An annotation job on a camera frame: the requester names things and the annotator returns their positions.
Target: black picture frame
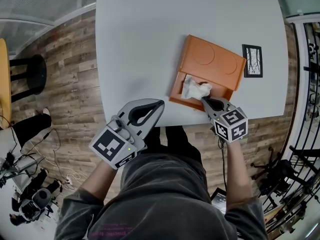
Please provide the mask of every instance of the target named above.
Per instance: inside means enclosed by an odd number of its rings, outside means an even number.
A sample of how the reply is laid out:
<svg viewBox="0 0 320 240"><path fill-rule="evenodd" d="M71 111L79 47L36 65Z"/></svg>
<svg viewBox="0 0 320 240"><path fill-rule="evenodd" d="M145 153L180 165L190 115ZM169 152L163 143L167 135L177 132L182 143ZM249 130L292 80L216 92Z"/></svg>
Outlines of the black picture frame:
<svg viewBox="0 0 320 240"><path fill-rule="evenodd" d="M248 71L247 49L255 49L255 50L259 51L259 56L260 56L260 61L259 61L260 73L259 74L250 74ZM261 46L243 44L242 45L242 54L243 54L243 57L246 59L246 63L245 63L245 67L244 67L244 77L245 78L262 78L263 77L263 61L262 61Z"/></svg>

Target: orange tray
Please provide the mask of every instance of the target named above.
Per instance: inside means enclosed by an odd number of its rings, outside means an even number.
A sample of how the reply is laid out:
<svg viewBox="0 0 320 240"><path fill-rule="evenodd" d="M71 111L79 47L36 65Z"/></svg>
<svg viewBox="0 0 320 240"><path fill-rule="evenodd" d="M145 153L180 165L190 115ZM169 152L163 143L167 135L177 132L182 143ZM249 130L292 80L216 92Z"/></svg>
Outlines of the orange tray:
<svg viewBox="0 0 320 240"><path fill-rule="evenodd" d="M179 103L179 104L194 108L196 110L205 111L204 106L200 100L196 98L188 98L188 99L181 98L182 89L184 87L186 76L187 76L186 73L178 72L173 89L171 91L171 95L169 97L169 101ZM214 82L207 81L203 78L196 77L196 76L193 76L192 78L200 85L205 83L211 84L212 85L212 89L210 91L211 96L223 97L229 101L232 96L232 93L234 92L233 90L230 90Z"/></svg>
<svg viewBox="0 0 320 240"><path fill-rule="evenodd" d="M178 71L236 91L244 74L246 59L214 43L187 37Z"/></svg>

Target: paper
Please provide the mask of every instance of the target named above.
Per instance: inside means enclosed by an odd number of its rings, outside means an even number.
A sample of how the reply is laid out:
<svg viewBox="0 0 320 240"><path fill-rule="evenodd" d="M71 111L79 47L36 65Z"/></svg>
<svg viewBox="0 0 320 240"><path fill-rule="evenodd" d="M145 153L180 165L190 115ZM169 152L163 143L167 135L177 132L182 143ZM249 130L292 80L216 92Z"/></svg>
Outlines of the paper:
<svg viewBox="0 0 320 240"><path fill-rule="evenodd" d="M208 96L212 85L209 83L198 84L191 75L187 74L183 83L182 99L195 98L201 100L202 97Z"/></svg>

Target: black stool leg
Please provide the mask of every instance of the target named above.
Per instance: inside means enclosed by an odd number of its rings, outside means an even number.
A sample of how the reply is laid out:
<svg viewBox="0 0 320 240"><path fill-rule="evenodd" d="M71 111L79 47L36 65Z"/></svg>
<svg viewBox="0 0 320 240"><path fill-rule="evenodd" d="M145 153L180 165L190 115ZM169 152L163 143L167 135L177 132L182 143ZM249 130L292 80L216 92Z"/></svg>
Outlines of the black stool leg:
<svg viewBox="0 0 320 240"><path fill-rule="evenodd" d="M266 174L268 172L268 169L264 169L263 171L256 173L255 175L253 175L251 177L252 180L257 180L258 178L260 178L262 175Z"/></svg>
<svg viewBox="0 0 320 240"><path fill-rule="evenodd" d="M37 94L37 93L41 92L42 90L43 90L43 87L42 86L38 86L38 87L35 87L35 88L32 88L32 89L25 90L23 92L17 93L15 95L11 96L11 102L16 102L16 101L21 100L21 99L23 99L25 97L28 97L30 95Z"/></svg>
<svg viewBox="0 0 320 240"><path fill-rule="evenodd" d="M19 79L22 79L22 78L27 78L28 76L29 75L26 72L25 73L21 73L21 74L15 74L15 75L10 76L10 80L12 82L12 81L19 80Z"/></svg>
<svg viewBox="0 0 320 240"><path fill-rule="evenodd" d="M9 61L10 67L20 66L20 65L28 65L34 62L34 58L19 58L19 59L12 59Z"/></svg>

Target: white cable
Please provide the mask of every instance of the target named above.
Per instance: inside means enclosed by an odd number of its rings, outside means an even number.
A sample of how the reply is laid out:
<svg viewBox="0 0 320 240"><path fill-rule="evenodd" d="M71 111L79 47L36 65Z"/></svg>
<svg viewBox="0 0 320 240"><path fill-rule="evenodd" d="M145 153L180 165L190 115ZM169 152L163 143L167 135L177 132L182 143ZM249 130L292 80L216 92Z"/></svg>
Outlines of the white cable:
<svg viewBox="0 0 320 240"><path fill-rule="evenodd" d="M35 146L30 140L29 140L29 142L32 144L33 148L34 148L42 157L44 157L44 160L46 160L49 164L52 164L52 165L55 166L55 167L60 167L60 168L63 168L63 169L69 169L69 170L73 171L72 174L71 174L71 173L68 173L68 174L66 175L67 177L68 177L69 175L73 176L74 179L75 179L79 184L82 184L80 181L78 181L78 180L81 179L81 175L82 175L83 177L85 177L86 179L88 178L88 177L84 176L82 173L77 172L77 171L75 171L74 169L72 169L72 168L70 168L70 167L64 167L64 166L60 166L60 165L57 165L57 164L54 164L54 163L50 162L43 154L41 154L41 153L39 152L39 150L36 148L36 146Z"/></svg>

